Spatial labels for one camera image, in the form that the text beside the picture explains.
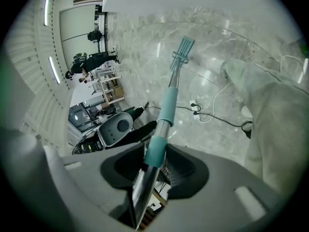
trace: gray pants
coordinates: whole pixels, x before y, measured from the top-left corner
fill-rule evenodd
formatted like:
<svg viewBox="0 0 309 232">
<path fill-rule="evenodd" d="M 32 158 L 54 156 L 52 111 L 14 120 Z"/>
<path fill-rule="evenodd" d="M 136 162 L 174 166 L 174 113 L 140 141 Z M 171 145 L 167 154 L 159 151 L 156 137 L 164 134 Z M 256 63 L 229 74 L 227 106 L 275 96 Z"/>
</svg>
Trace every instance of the gray pants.
<svg viewBox="0 0 309 232">
<path fill-rule="evenodd" d="M 285 197 L 309 161 L 309 94 L 288 77 L 230 59 L 223 70 L 253 116 L 245 167 Z"/>
</svg>

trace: marble floor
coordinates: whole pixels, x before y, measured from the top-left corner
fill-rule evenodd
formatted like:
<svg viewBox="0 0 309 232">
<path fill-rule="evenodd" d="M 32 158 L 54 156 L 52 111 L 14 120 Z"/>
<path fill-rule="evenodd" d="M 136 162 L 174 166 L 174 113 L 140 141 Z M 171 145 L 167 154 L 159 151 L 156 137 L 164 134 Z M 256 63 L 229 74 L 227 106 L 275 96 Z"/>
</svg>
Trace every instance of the marble floor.
<svg viewBox="0 0 309 232">
<path fill-rule="evenodd" d="M 197 100 L 202 111 L 212 113 L 216 94 L 227 85 L 221 76 L 209 71 L 214 59 L 239 58 L 279 70 L 282 55 L 303 59 L 297 44 L 287 45 L 278 36 L 257 25 L 223 12 L 204 8 L 186 8 L 162 14 L 133 16 L 108 14 L 108 46 L 118 45 L 121 64 L 115 66 L 122 75 L 128 106 L 160 107 L 171 77 L 169 69 L 183 36 L 195 40 L 189 62 L 183 65 L 180 76 L 178 106 L 189 107 Z M 284 59 L 283 71 L 297 80 L 301 67 Z M 234 124 L 246 121 L 240 110 L 242 99 L 230 85 L 216 99 L 216 116 Z M 156 120 L 159 110 L 149 108 L 140 117 L 146 124 Z M 169 132 L 169 142 L 225 157 L 243 164 L 249 139 L 241 129 L 213 119 L 203 124 L 193 119 L 190 111 L 177 109 L 175 125 Z"/>
</svg>

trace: mop head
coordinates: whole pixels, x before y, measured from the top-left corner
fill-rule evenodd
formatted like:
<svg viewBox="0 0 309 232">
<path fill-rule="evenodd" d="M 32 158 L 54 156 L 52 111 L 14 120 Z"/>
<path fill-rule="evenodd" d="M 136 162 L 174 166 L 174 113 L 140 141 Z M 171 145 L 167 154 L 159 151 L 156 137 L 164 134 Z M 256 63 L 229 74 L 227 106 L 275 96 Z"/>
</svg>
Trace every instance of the mop head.
<svg viewBox="0 0 309 232">
<path fill-rule="evenodd" d="M 191 38 L 188 38 L 186 36 L 183 37 L 182 43 L 179 46 L 179 49 L 177 52 L 173 52 L 172 56 L 174 58 L 172 65 L 170 66 L 171 71 L 174 71 L 176 67 L 177 60 L 180 60 L 180 66 L 182 66 L 183 63 L 187 63 L 189 60 L 187 58 L 192 46 L 194 44 L 194 40 Z"/>
</svg>

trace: person in black clothing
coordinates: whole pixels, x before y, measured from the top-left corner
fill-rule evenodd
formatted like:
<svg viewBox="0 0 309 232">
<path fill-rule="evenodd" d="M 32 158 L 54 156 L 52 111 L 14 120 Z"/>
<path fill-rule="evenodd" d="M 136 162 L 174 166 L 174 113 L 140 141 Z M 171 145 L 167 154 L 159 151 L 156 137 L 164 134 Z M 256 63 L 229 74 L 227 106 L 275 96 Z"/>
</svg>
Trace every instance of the person in black clothing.
<svg viewBox="0 0 309 232">
<path fill-rule="evenodd" d="M 84 77 L 88 76 L 88 72 L 98 68 L 106 61 L 115 61 L 116 63 L 120 63 L 118 56 L 107 56 L 106 52 L 92 54 L 90 58 L 85 60 L 82 63 L 75 63 L 71 67 L 71 70 L 67 71 L 65 77 L 67 79 L 72 79 L 74 74 L 83 73 Z"/>
<path fill-rule="evenodd" d="M 134 111 L 128 111 L 127 113 L 131 115 L 133 121 L 135 121 L 141 114 L 148 109 L 149 102 L 146 103 L 144 107 L 139 107 Z M 114 144 L 111 147 L 106 147 L 105 149 L 115 148 L 123 145 L 128 145 L 132 143 L 137 143 L 142 140 L 144 137 L 148 136 L 156 128 L 157 122 L 151 121 L 148 124 L 138 128 L 134 131 L 129 132 L 123 139 L 121 139 L 118 143 Z"/>
</svg>

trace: black hair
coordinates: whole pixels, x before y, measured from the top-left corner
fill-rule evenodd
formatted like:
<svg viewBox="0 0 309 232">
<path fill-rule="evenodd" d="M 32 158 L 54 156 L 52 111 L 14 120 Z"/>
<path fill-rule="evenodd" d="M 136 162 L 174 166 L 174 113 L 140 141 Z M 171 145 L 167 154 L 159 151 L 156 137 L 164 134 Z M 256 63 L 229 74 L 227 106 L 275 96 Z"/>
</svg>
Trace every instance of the black hair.
<svg viewBox="0 0 309 232">
<path fill-rule="evenodd" d="M 71 79 L 70 71 L 67 71 L 67 72 L 66 72 L 65 77 L 66 77 L 67 79 Z"/>
</svg>

